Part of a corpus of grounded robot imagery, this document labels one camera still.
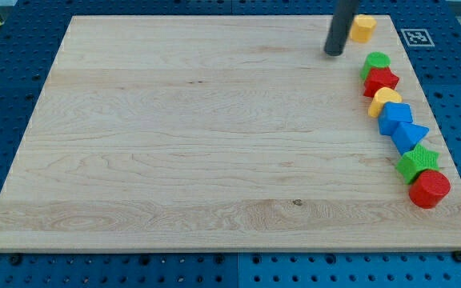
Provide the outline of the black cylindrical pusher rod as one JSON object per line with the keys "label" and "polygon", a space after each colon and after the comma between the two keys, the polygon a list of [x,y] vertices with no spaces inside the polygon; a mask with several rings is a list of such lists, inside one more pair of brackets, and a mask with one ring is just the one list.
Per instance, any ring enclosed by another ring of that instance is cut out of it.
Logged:
{"label": "black cylindrical pusher rod", "polygon": [[338,0],[323,51],[329,56],[343,53],[360,0]]}

